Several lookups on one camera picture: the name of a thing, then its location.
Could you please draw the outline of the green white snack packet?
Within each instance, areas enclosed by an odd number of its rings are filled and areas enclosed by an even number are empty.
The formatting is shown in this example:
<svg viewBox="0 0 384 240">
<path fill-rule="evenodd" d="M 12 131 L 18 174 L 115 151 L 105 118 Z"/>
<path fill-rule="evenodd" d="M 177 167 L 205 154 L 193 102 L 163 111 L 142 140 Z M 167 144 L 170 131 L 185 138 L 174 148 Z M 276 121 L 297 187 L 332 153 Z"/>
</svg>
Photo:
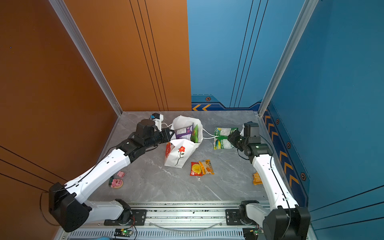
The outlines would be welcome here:
<svg viewBox="0 0 384 240">
<path fill-rule="evenodd" d="M 228 140 L 230 134 L 238 128 L 215 128 L 214 131 L 214 150 L 232 149 L 234 146 Z"/>
</svg>

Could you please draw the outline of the white paper bag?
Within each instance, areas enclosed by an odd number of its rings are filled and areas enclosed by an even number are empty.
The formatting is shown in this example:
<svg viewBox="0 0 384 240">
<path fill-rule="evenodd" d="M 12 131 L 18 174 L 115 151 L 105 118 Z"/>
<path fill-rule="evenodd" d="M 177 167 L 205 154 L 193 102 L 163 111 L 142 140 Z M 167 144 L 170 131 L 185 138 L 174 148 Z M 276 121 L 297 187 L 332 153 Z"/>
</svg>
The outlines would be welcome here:
<svg viewBox="0 0 384 240">
<path fill-rule="evenodd" d="M 194 124 L 194 126 L 199 126 L 199 142 L 193 143 L 191 140 L 176 139 L 176 135 L 174 135 L 166 146 L 165 166 L 182 168 L 187 159 L 195 152 L 204 140 L 213 139 L 215 137 L 212 135 L 211 137 L 205 138 L 203 136 L 205 129 L 203 128 L 201 120 L 191 117 L 176 117 L 173 120 L 170 129 L 175 131 L 192 124 Z"/>
</svg>

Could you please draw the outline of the purple snack packet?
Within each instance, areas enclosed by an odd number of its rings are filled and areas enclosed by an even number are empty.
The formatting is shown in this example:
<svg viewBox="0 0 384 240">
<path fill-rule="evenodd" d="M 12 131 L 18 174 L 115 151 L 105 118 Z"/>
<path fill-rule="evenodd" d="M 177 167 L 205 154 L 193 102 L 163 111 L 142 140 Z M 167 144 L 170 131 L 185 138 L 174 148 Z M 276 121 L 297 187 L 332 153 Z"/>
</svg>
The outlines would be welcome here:
<svg viewBox="0 0 384 240">
<path fill-rule="evenodd" d="M 176 139 L 191 140 L 191 136 L 194 130 L 194 124 L 175 130 Z"/>
</svg>

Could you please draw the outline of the small orange snack packet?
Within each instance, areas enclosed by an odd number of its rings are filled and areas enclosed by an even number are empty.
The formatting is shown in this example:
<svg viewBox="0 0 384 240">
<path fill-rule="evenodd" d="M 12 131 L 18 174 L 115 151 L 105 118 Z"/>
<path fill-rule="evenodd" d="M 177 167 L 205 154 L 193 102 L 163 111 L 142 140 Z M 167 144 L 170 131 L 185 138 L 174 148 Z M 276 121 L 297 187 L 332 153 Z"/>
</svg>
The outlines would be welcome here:
<svg viewBox="0 0 384 240">
<path fill-rule="evenodd" d="M 254 174 L 253 174 L 253 184 L 254 184 L 255 186 L 257 186 L 257 185 L 262 185 L 262 184 L 263 184 L 263 182 L 262 182 L 262 180 L 261 180 L 261 177 L 260 177 L 259 173 L 254 173 Z"/>
</svg>

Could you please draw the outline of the yellow orange snack packet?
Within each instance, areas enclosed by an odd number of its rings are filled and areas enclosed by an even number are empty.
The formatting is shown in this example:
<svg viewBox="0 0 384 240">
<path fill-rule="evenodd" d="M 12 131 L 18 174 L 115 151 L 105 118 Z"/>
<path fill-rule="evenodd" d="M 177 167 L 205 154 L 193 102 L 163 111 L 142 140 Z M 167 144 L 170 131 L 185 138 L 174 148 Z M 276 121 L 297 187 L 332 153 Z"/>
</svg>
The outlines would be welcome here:
<svg viewBox="0 0 384 240">
<path fill-rule="evenodd" d="M 214 175 L 214 170 L 210 160 L 199 161 L 202 175 Z"/>
</svg>

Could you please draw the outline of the green snack bag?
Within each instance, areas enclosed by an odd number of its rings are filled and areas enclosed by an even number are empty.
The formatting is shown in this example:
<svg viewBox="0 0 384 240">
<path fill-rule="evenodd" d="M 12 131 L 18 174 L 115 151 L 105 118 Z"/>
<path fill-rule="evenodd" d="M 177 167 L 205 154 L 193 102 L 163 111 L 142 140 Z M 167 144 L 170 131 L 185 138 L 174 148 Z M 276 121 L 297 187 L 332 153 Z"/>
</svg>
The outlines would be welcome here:
<svg viewBox="0 0 384 240">
<path fill-rule="evenodd" d="M 194 126 L 194 129 L 191 134 L 191 141 L 193 143 L 199 142 L 199 126 L 198 125 Z"/>
</svg>

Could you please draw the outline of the red yellow snack packet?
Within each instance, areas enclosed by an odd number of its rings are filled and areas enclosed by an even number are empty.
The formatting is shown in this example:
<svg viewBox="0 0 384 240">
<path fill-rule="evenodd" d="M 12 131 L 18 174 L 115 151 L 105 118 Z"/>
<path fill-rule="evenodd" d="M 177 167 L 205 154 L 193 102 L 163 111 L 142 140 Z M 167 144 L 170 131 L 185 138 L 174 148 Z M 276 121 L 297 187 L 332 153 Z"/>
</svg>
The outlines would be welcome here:
<svg viewBox="0 0 384 240">
<path fill-rule="evenodd" d="M 190 176 L 203 176 L 202 166 L 199 162 L 191 162 Z"/>
</svg>

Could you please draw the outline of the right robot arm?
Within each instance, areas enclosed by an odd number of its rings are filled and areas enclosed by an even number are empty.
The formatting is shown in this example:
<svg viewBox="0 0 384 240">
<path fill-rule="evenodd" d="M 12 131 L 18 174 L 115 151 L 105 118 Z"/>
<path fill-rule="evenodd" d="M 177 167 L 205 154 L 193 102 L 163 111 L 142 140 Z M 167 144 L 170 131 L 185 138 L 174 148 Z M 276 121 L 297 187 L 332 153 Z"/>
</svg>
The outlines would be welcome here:
<svg viewBox="0 0 384 240">
<path fill-rule="evenodd" d="M 307 208 L 300 207 L 291 195 L 274 160 L 273 147 L 262 140 L 258 123 L 244 123 L 242 131 L 228 136 L 229 142 L 244 152 L 259 174 L 270 208 L 259 203 L 243 202 L 240 211 L 244 221 L 255 222 L 267 240 L 305 240 L 311 223 Z"/>
</svg>

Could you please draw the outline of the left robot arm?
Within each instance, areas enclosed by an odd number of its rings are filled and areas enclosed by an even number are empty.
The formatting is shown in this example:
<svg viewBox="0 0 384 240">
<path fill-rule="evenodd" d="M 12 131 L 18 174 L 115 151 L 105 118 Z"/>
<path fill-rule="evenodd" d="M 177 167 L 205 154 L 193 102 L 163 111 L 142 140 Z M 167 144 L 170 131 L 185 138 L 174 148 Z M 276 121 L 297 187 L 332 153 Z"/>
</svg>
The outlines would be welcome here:
<svg viewBox="0 0 384 240">
<path fill-rule="evenodd" d="M 86 223 L 98 221 L 111 220 L 119 225 L 130 222 L 131 207 L 123 200 L 92 202 L 88 198 L 110 177 L 140 156 L 170 142 L 174 130 L 162 129 L 161 125 L 161 121 L 151 119 L 140 121 L 136 131 L 99 163 L 64 185 L 56 183 L 50 187 L 49 213 L 65 232 L 73 232 Z"/>
</svg>

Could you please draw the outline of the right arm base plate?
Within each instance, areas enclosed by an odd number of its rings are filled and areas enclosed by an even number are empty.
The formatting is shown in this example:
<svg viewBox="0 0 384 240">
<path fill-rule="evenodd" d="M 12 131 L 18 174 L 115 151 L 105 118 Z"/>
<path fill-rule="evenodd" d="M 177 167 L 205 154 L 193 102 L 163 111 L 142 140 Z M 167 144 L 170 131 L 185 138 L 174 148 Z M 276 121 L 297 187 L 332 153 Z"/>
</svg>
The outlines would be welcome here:
<svg viewBox="0 0 384 240">
<path fill-rule="evenodd" d="M 225 214 L 228 226 L 255 226 L 257 224 L 262 225 L 269 212 L 259 208 L 251 208 L 250 210 L 227 209 Z"/>
</svg>

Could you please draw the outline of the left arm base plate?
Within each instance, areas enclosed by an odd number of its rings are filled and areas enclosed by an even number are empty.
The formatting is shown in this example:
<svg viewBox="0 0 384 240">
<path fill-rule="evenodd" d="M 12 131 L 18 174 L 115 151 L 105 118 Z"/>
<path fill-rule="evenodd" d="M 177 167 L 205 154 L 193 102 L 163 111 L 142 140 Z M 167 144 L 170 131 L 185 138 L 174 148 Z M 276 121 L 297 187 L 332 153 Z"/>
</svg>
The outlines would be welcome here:
<svg viewBox="0 0 384 240">
<path fill-rule="evenodd" d="M 104 226 L 144 226 L 147 210 L 124 210 L 117 220 L 105 220 Z"/>
</svg>

